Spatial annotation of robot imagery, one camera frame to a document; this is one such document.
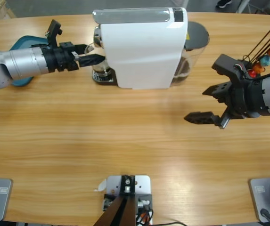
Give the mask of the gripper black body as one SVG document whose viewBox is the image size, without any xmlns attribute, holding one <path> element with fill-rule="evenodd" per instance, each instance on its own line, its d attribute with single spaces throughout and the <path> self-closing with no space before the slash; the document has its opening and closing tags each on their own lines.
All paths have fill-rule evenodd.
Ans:
<svg viewBox="0 0 270 226">
<path fill-rule="evenodd" d="M 55 70 L 63 72 L 75 71 L 79 69 L 72 53 L 63 50 L 61 47 L 41 46 L 42 54 L 45 58 L 49 73 Z"/>
<path fill-rule="evenodd" d="M 221 116 L 219 128 L 226 128 L 232 119 L 257 118 L 263 112 L 262 83 L 246 81 L 241 88 L 233 91 L 234 104 L 226 104 L 227 108 Z"/>
</svg>

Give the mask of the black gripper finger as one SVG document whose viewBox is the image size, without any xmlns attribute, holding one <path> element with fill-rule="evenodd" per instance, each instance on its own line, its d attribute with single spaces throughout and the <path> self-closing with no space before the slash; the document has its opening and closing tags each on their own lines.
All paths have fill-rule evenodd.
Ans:
<svg viewBox="0 0 270 226">
<path fill-rule="evenodd" d="M 229 82 L 210 86 L 202 94 L 214 97 L 219 103 L 234 104 L 234 86 Z"/>
<path fill-rule="evenodd" d="M 221 125 L 221 118 L 214 115 L 212 112 L 192 112 L 184 117 L 184 120 L 193 124 L 213 124 L 215 126 Z"/>
<path fill-rule="evenodd" d="M 91 54 L 86 56 L 80 56 L 78 58 L 78 64 L 80 67 L 93 66 L 102 63 L 105 57 L 99 54 Z"/>
<path fill-rule="evenodd" d="M 85 54 L 85 49 L 87 48 L 88 45 L 86 44 L 78 44 L 74 45 L 72 42 L 61 42 L 59 46 L 67 51 L 67 52 L 76 52 L 78 55 L 83 55 Z"/>
</svg>

